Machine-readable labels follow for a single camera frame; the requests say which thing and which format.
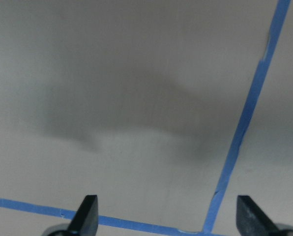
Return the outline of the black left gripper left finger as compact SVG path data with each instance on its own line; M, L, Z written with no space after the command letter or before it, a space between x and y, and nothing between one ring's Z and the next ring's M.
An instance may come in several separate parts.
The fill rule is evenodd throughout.
M98 197L86 195L67 231L73 236L95 236L98 229Z

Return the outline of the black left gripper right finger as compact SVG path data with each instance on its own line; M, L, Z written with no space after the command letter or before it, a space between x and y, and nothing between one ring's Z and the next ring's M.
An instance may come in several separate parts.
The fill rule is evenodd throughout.
M279 232L278 227L247 195L237 196L236 227L241 236L270 236Z

